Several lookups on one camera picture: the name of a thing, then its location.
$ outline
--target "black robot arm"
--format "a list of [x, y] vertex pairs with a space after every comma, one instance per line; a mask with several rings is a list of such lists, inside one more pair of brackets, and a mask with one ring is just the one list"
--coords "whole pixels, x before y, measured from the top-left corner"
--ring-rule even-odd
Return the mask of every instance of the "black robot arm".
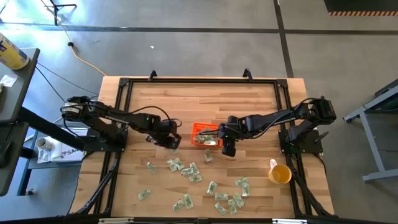
[[329, 100], [313, 99], [308, 103], [302, 101], [294, 108], [267, 115], [249, 115], [242, 118], [230, 116], [226, 123], [218, 126], [218, 137], [223, 140], [222, 153], [235, 156], [235, 142], [243, 139], [256, 139], [262, 136], [271, 126], [304, 119], [298, 126], [289, 128], [289, 141], [295, 143], [303, 139], [308, 132], [320, 124], [331, 124], [336, 114]]
[[139, 133], [148, 134], [146, 141], [154, 142], [158, 146], [176, 149], [181, 141], [181, 136], [177, 134], [177, 124], [172, 119], [162, 121], [160, 116], [154, 114], [121, 111], [102, 102], [91, 101], [87, 96], [69, 98], [61, 112], [65, 120], [85, 123], [99, 132], [101, 141], [108, 144], [123, 141], [125, 137], [122, 133], [126, 128], [105, 123], [100, 118], [110, 119], [128, 125]]

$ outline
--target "wooden tabletop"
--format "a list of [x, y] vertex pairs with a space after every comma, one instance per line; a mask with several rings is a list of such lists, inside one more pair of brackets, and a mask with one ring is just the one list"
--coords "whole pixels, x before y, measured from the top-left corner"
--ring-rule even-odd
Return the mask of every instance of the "wooden tabletop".
[[[99, 100], [106, 105], [114, 105], [119, 78], [104, 77]], [[307, 97], [303, 79], [288, 78], [287, 81], [293, 105]], [[220, 202], [227, 209], [228, 204], [215, 201], [214, 196], [206, 194], [208, 185], [212, 180], [218, 183], [216, 192], [226, 192], [230, 196], [235, 193], [242, 194], [242, 189], [235, 187], [234, 181], [243, 176], [249, 179], [250, 196], [243, 197], [246, 205], [239, 208], [237, 214], [228, 213], [226, 217], [294, 217], [289, 185], [276, 185], [268, 178], [270, 159], [285, 164], [285, 157], [279, 152], [277, 130], [280, 126], [270, 128], [259, 139], [237, 142], [235, 157], [222, 155], [221, 149], [195, 146], [190, 142], [194, 122], [219, 124], [225, 122], [229, 115], [241, 117], [275, 112], [277, 108], [272, 85], [135, 83], [132, 88], [130, 110], [149, 105], [161, 107], [171, 118], [182, 120], [183, 124], [178, 128], [178, 133], [182, 136], [179, 151], [174, 155], [170, 150], [146, 142], [145, 134], [130, 130], [118, 172], [113, 217], [223, 217], [215, 209], [214, 204]], [[165, 118], [156, 109], [143, 112], [159, 114]], [[208, 164], [205, 163], [205, 149], [211, 149], [213, 156], [213, 161]], [[71, 212], [81, 208], [97, 187], [103, 157], [103, 152], [96, 152], [83, 161]], [[192, 184], [179, 172], [171, 173], [166, 161], [176, 157], [179, 157], [185, 166], [195, 162], [203, 180]], [[156, 174], [151, 174], [147, 170], [147, 162], [157, 166]], [[311, 154], [303, 154], [303, 163], [308, 188], [324, 208], [333, 213], [322, 163]], [[151, 189], [152, 194], [139, 201], [137, 195], [144, 189]], [[102, 205], [107, 199], [108, 188], [104, 192]], [[299, 188], [297, 192], [300, 207], [304, 211]], [[192, 196], [194, 207], [189, 210], [184, 207], [174, 213], [173, 204], [187, 193]]]

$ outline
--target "orange cup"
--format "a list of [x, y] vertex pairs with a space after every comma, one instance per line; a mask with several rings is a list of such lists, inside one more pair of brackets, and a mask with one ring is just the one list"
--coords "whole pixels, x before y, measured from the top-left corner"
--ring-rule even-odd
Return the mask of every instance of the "orange cup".
[[269, 161], [271, 169], [268, 172], [269, 179], [275, 184], [286, 184], [292, 178], [292, 171], [287, 165], [276, 163], [275, 159]]

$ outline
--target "orange container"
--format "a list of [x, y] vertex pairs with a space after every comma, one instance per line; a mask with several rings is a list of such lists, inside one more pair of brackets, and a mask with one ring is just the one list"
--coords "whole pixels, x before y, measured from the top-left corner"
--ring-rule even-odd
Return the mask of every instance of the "orange container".
[[[193, 129], [192, 129], [192, 137], [191, 137], [191, 143], [195, 144], [197, 146], [209, 146], [206, 144], [202, 143], [196, 143], [193, 139], [197, 135], [197, 133], [204, 131], [206, 128], [210, 130], [217, 130], [218, 129], [218, 124], [205, 124], [205, 123], [194, 123], [193, 124]], [[223, 142], [221, 139], [218, 140], [218, 144], [214, 146], [209, 146], [209, 147], [220, 147], [223, 145]]]

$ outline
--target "gray floor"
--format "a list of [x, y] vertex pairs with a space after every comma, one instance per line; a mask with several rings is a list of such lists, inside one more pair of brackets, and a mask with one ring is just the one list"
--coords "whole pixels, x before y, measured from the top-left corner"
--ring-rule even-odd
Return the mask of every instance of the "gray floor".
[[[113, 27], [212, 27], [276, 29], [272, 0], [118, 0], [76, 2], [64, 8], [65, 24]], [[398, 17], [330, 17], [322, 0], [280, 0], [286, 29], [397, 30]], [[52, 24], [40, 1], [10, 0], [4, 22]], [[60, 31], [7, 29], [1, 31], [19, 47], [41, 49], [39, 62], [91, 91], [99, 91], [102, 76], [79, 62]], [[278, 34], [216, 34], [173, 32], [69, 32], [79, 55], [109, 75], [241, 76], [249, 67], [255, 77], [286, 77]], [[331, 99], [339, 117], [320, 127], [333, 206], [337, 215], [382, 222], [398, 220], [398, 178], [364, 184], [361, 176], [377, 171], [359, 121], [341, 119], [372, 98], [375, 91], [398, 77], [398, 35], [288, 35], [295, 77], [305, 79], [309, 96]], [[84, 91], [45, 72], [67, 98]], [[57, 119], [62, 102], [40, 74], [35, 73], [24, 106], [49, 121]], [[18, 185], [24, 163], [14, 176]], [[67, 213], [79, 167], [35, 170], [28, 188], [32, 197], [15, 191], [0, 198], [0, 220], [46, 217]], [[10, 211], [13, 207], [23, 212]]]

